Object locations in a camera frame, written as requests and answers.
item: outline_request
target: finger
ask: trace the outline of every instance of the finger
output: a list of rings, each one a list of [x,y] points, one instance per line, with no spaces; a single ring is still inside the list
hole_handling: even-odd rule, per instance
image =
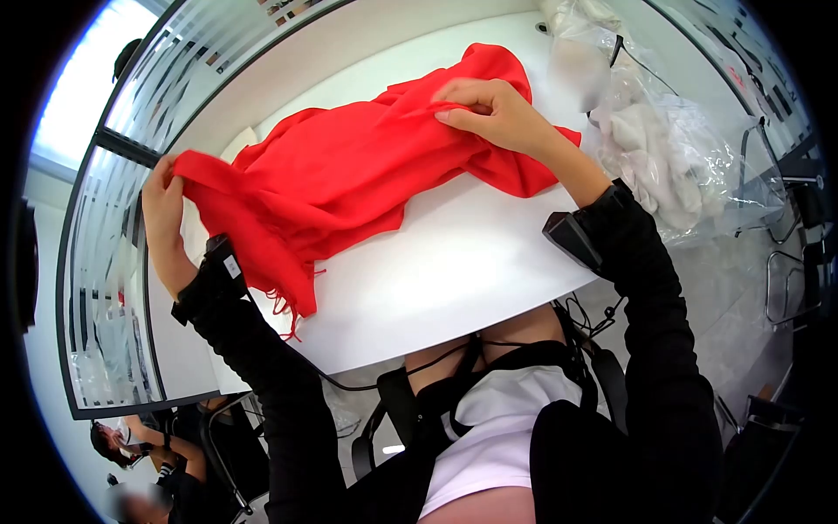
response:
[[[492,117],[478,115],[465,109],[452,109],[439,112],[435,115],[437,120],[456,129],[473,132],[482,135],[489,125]]]
[[[452,92],[459,89],[463,89],[465,87],[473,86],[479,82],[485,82],[486,80],[478,80],[476,78],[455,78],[450,80],[445,86],[442,87],[439,91],[433,94],[431,97],[431,101],[440,101],[440,100],[447,100],[447,96]]]
[[[172,170],[172,164],[174,163],[174,155],[164,155],[163,157],[158,160],[156,166],[152,170],[152,173],[148,175],[148,180],[146,180],[145,185],[143,185],[143,191],[149,194],[161,194],[166,188],[166,178],[168,173]]]
[[[184,177],[172,177],[166,189],[167,198],[179,199],[184,196]]]
[[[444,100],[460,104],[462,106],[487,106],[494,109],[494,97],[496,90],[486,80],[477,84],[459,87],[445,95]]]

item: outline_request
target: person's left hand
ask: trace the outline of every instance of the person's left hand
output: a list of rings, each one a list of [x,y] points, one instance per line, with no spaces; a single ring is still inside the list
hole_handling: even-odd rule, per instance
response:
[[[134,433],[137,438],[143,440],[142,434],[145,433],[147,428],[145,424],[142,423],[142,420],[140,420],[139,415],[126,415],[122,418],[122,420],[125,421],[125,425],[131,429],[131,432]]]
[[[148,255],[160,281],[175,300],[198,274],[180,235],[184,216],[184,180],[173,176],[174,156],[160,158],[142,187],[142,216]]]

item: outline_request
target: plastic bag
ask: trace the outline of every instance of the plastic bag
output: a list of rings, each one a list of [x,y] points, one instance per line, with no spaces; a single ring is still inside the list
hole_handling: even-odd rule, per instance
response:
[[[545,0],[541,8],[554,37],[553,76],[578,75],[580,106],[596,105],[589,122],[600,142],[586,153],[623,179],[665,244],[730,234],[783,209],[782,181],[756,118],[711,118],[677,96],[650,66],[654,54],[598,0]],[[597,64],[580,72],[574,65],[582,60]],[[592,80],[603,63],[606,85]]]

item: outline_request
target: window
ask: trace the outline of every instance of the window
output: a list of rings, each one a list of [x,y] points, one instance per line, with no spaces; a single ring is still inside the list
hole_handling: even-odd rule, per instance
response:
[[[73,181],[113,91],[113,63],[157,21],[137,0],[112,0],[87,29],[49,96],[30,162]]]

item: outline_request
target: black wristband device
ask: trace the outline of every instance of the black wristband device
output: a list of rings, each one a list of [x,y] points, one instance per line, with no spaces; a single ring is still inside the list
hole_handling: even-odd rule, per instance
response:
[[[541,232],[577,264],[603,277],[603,258],[593,246],[588,232],[612,226],[613,218],[621,216],[622,211],[633,202],[631,190],[621,179],[615,179],[613,185],[593,204],[572,213],[552,213]]]
[[[207,251],[198,275],[180,293],[172,306],[172,316],[182,325],[218,298],[241,298],[247,294],[245,277],[241,274],[230,238],[222,233],[207,241]]]

